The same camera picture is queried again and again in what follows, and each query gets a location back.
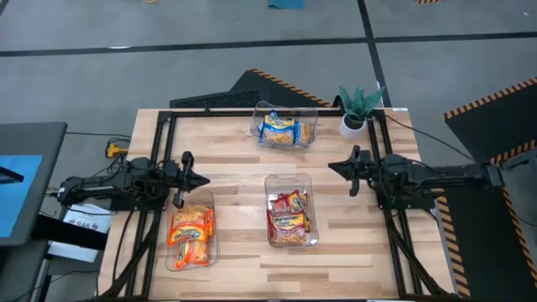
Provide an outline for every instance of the orange snack bag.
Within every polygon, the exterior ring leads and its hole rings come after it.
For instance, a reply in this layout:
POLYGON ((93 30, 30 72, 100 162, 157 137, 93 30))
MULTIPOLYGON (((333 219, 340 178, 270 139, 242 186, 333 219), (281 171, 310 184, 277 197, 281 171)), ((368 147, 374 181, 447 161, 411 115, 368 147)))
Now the orange snack bag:
POLYGON ((209 254, 204 242, 194 240, 179 243, 175 256, 175 268, 181 269, 188 263, 209 265, 209 254))
POLYGON ((207 242, 207 228, 205 224, 182 222, 169 235, 168 244, 187 240, 200 240, 207 242))
POLYGON ((204 206, 185 206, 175 213, 169 226, 168 245, 178 241, 207 241, 206 213, 204 206))
POLYGON ((215 211, 209 209, 205 215, 205 224, 207 228, 207 236, 212 237, 215 232, 215 211))

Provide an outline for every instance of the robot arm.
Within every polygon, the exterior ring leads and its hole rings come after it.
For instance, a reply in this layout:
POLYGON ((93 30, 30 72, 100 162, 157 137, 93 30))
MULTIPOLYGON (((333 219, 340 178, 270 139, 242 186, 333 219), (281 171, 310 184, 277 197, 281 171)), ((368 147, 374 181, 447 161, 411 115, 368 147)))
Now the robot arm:
POLYGON ((61 183, 57 198, 63 206, 92 197, 110 198, 113 211, 162 210, 170 188, 179 189, 181 194, 210 182, 192 171, 194 157, 191 152, 183 153, 181 163, 182 170, 173 160, 156 164, 147 158, 136 158, 126 162, 112 175, 72 176, 61 183))
POLYGON ((366 180, 375 190, 388 190, 394 197, 412 195, 419 189, 503 185, 499 169, 491 164, 430 167, 397 154, 388 154, 377 163, 359 146, 354 146, 348 160, 328 167, 352 182, 351 196, 358 193, 359 180, 366 180))

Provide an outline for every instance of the gray concrete floor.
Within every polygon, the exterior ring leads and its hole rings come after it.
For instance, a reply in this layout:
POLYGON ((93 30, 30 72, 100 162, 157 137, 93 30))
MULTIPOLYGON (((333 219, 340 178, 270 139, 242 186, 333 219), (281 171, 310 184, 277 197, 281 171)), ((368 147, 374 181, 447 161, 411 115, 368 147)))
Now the gray concrete floor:
MULTIPOLYGON (((533 0, 366 4, 378 37, 537 28, 533 0)), ((159 0, 153 5, 12 0, 0 16, 0 51, 364 36, 354 0, 306 0, 304 11, 268 9, 267 0, 159 0)), ((417 128, 461 149, 442 113, 535 76, 537 70, 537 39, 379 44, 378 52, 393 106, 408 107, 417 128)), ((70 131, 130 134, 139 108, 164 108, 173 98, 227 91, 250 67, 327 101, 337 94, 337 85, 367 91, 377 85, 366 44, 2 57, 0 121, 66 121, 70 131)), ((417 138, 427 164, 465 163, 449 149, 417 138)), ((107 166, 106 141, 66 137, 51 185, 107 166)), ((45 211, 58 209, 54 200, 45 201, 45 211)), ((537 221, 537 216, 526 218, 537 221)), ((534 243, 534 232, 529 236, 534 243)), ((61 264, 56 272, 77 269, 73 266, 61 264)), ((53 283, 47 300, 86 299, 94 293, 95 277, 76 275, 53 283)))

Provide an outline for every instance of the green leaves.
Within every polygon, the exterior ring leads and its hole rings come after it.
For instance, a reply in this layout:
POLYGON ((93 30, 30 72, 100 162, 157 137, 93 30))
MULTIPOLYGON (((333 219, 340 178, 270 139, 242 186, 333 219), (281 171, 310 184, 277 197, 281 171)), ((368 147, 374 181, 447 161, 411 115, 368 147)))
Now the green leaves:
POLYGON ((375 91, 372 95, 363 98, 363 89, 358 86, 354 92, 354 98, 349 97, 347 90, 339 86, 339 96, 343 101, 345 112, 350 118, 364 121, 369 113, 377 106, 378 100, 382 97, 384 87, 375 91))

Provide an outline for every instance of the potted plant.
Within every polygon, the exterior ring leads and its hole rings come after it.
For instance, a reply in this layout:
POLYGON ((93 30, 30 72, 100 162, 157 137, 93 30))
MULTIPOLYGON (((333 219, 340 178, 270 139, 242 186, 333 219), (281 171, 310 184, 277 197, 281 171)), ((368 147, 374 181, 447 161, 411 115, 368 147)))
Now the potted plant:
POLYGON ((366 118, 377 106, 383 92, 384 87, 364 98, 363 89, 359 86, 354 92, 354 98, 351 99, 345 88, 339 86, 339 105, 345 112, 339 126, 339 133, 344 138, 358 138, 365 128, 366 118))

